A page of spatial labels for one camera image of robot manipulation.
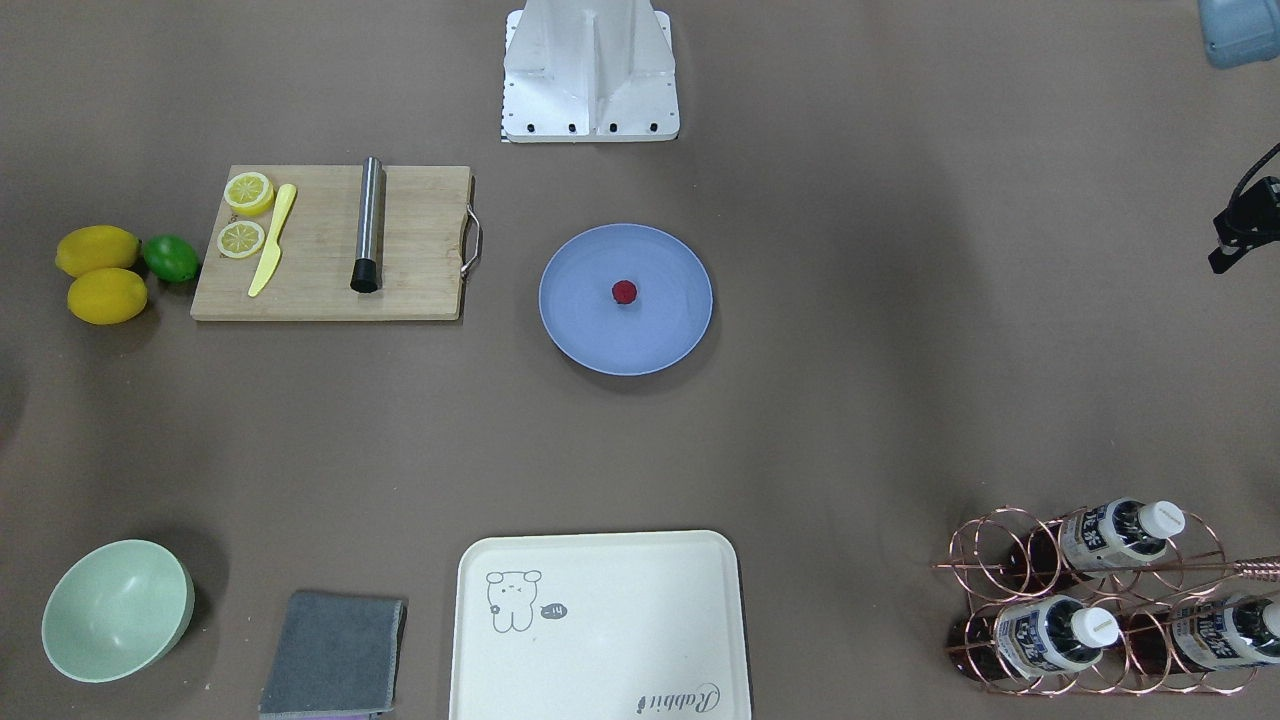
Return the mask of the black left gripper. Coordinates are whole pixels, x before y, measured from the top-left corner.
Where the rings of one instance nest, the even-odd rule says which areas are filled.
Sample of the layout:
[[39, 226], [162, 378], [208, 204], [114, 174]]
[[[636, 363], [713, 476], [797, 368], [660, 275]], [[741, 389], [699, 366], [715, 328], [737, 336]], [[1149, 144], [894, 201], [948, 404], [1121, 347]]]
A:
[[1266, 176], [1229, 200], [1213, 218], [1219, 246], [1208, 255], [1215, 274], [1224, 274], [1251, 250], [1279, 237], [1279, 179]]

